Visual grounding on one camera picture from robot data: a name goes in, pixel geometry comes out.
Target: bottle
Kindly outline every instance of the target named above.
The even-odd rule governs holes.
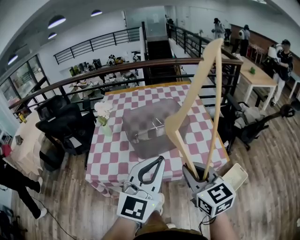
[[[21,119],[22,122],[26,123],[27,120],[24,118],[24,116],[22,114],[19,113],[19,119]]]

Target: cable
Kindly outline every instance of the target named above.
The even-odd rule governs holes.
[[[212,219],[210,219],[210,220],[208,220],[208,221],[206,221],[206,222],[203,222],[203,220],[204,220],[205,218],[206,218],[206,216],[202,219],[201,223],[199,224],[199,231],[200,231],[201,235],[203,235],[203,234],[202,234],[201,225],[210,225],[210,224],[212,224],[212,223],[216,220],[216,217],[214,217],[214,218],[212,218]]]
[[[33,197],[33,196],[31,196],[31,197],[32,197],[33,199],[39,201],[39,202],[43,205],[43,207],[46,208],[45,205],[44,205],[40,200],[36,199],[36,198]],[[60,223],[56,220],[56,218],[51,214],[51,212],[50,212],[48,209],[47,209],[47,212],[48,212],[48,213],[51,215],[51,217],[57,222],[58,226],[65,232],[65,234],[68,235],[69,237],[73,238],[69,233],[67,233],[67,232],[65,231],[65,229],[62,228],[62,226],[60,225]]]

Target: window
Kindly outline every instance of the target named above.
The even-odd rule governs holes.
[[[19,101],[19,97],[16,95],[16,93],[8,79],[5,80],[5,82],[0,86],[0,90],[2,91],[6,100],[8,101],[9,106],[11,106],[13,103]]]
[[[30,74],[29,65],[27,62],[18,68],[18,70],[16,70],[10,76],[10,78],[21,98],[26,97],[36,84]]]
[[[28,63],[33,71],[34,76],[36,77],[36,80],[39,82],[44,77],[44,74],[39,65],[37,56],[34,56],[32,59],[30,59]]]

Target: staircase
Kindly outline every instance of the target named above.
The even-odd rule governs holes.
[[[172,52],[171,52],[169,41],[164,40],[164,41],[148,42],[148,55],[149,55],[149,60],[172,58]],[[173,66],[150,67],[149,77],[151,78],[172,76],[172,75],[176,75]],[[176,82],[175,77],[151,80],[148,83],[146,83],[146,85],[159,84],[159,83],[172,83],[172,82]]]

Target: shorts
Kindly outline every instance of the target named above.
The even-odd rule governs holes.
[[[148,221],[147,224],[145,224],[141,229],[137,231],[136,236],[145,233],[154,233],[154,232],[162,232],[162,231],[178,231],[178,232],[192,233],[192,234],[197,234],[202,236],[201,233],[196,230],[187,230],[182,228],[168,228],[167,224],[164,223],[162,220]]]

